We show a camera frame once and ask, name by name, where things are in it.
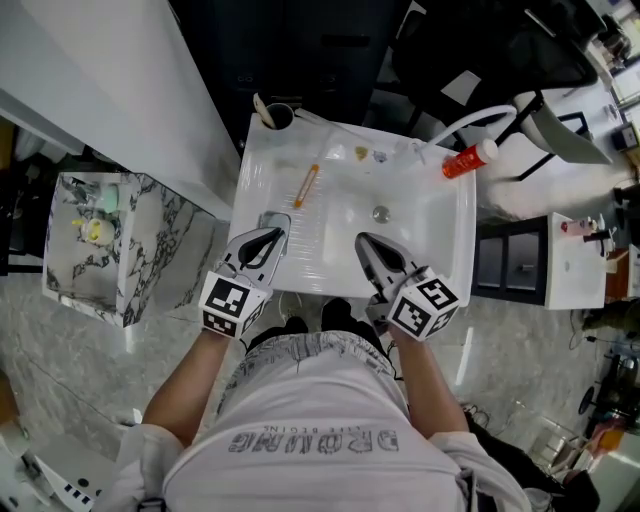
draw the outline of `sink basin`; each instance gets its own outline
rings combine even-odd
[[[434,147],[399,172],[394,157],[410,139],[343,125],[370,142],[334,131],[326,157],[302,207],[293,203],[327,130],[296,118],[281,131],[254,115],[236,191],[230,239],[255,229],[265,211],[286,213],[291,230],[271,286],[278,290],[368,298],[375,293],[354,249],[356,235],[377,233],[403,244],[417,262],[451,280],[462,305],[469,301],[475,244],[475,173],[449,180]],[[368,148],[359,160],[356,146]],[[379,223],[373,212],[388,210]]]

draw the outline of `white t-shirt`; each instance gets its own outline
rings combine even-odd
[[[172,512],[462,512],[474,510],[475,489],[499,511],[530,510],[473,434],[424,439],[389,363],[342,331],[264,342],[236,369],[202,440],[183,451],[166,430],[139,425],[116,466],[94,512],[155,497]]]

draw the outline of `sink drain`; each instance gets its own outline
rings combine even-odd
[[[378,224],[386,224],[391,219],[391,213],[386,206],[376,206],[373,209],[373,220]]]

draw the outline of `orange bottle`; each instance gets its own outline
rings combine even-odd
[[[445,160],[442,173],[447,178],[457,178],[498,158],[498,146],[491,139],[484,139],[475,146],[465,149],[454,158]]]

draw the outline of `marble box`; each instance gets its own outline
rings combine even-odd
[[[83,201],[78,183],[118,188],[118,206]],[[115,227],[112,243],[86,242],[74,220]],[[126,327],[146,310],[193,299],[213,246],[216,219],[145,174],[62,173],[51,203],[42,291],[66,306]]]

